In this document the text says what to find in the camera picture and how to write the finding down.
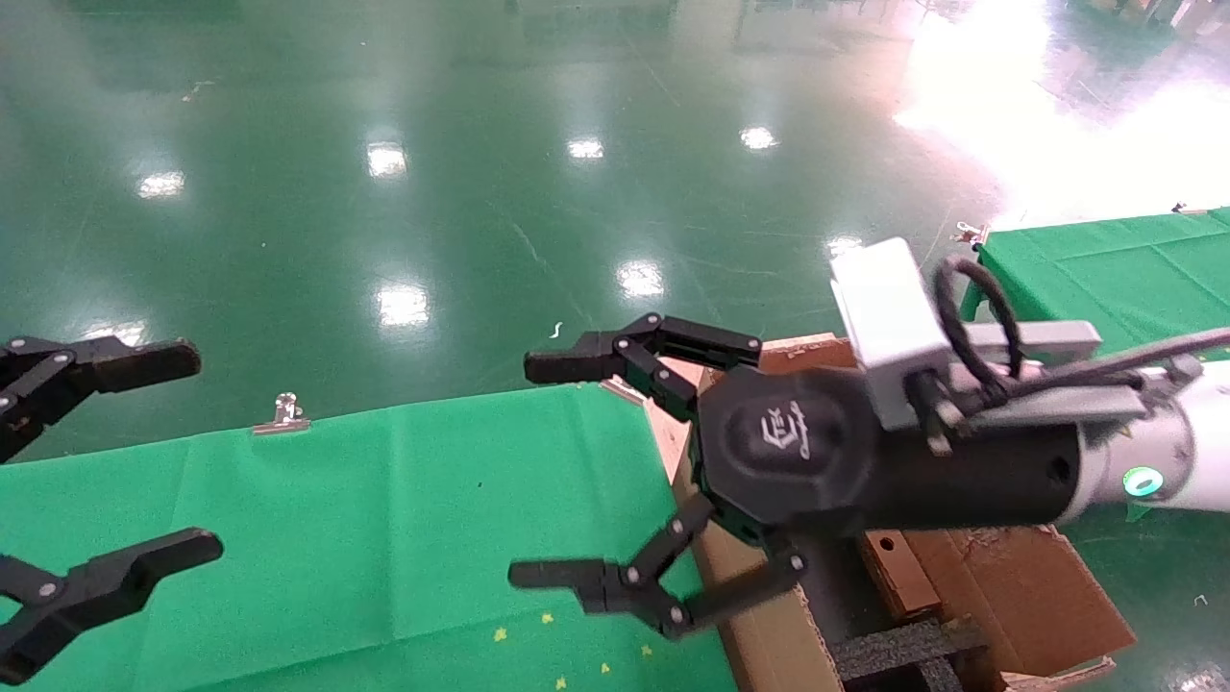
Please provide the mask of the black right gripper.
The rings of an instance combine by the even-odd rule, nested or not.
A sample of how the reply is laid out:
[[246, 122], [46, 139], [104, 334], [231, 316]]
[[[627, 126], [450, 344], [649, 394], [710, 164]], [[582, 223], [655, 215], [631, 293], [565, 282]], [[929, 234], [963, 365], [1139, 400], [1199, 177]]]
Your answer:
[[[662, 579], [713, 520], [748, 545], [772, 545], [788, 535], [1055, 524], [1075, 499], [1081, 444], [1073, 424], [979, 431], [936, 455], [925, 433], [879, 425], [861, 372], [766, 374], [754, 369], [761, 350], [752, 334], [647, 312], [621, 329], [583, 332], [568, 349], [526, 352], [528, 382], [620, 379], [676, 422], [695, 420], [701, 494], [627, 564], [515, 560], [509, 585], [566, 588], [587, 615], [633, 616], [679, 640], [786, 594], [804, 574], [804, 557], [780, 543], [763, 564], [676, 597]], [[699, 395], [665, 358], [728, 372]]]

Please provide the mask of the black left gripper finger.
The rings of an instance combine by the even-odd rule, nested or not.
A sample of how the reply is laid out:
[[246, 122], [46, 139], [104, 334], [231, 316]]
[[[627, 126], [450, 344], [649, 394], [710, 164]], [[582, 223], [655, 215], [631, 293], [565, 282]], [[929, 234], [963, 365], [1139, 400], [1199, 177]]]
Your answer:
[[18, 605], [1, 627], [2, 683], [28, 682], [79, 635], [139, 613], [164, 579], [221, 556], [221, 540], [203, 529], [93, 556], [64, 575], [2, 556], [2, 597]]
[[71, 343], [21, 336], [2, 342], [1, 463], [92, 395], [122, 393], [197, 376], [200, 352], [176, 338], [127, 345], [114, 336]]

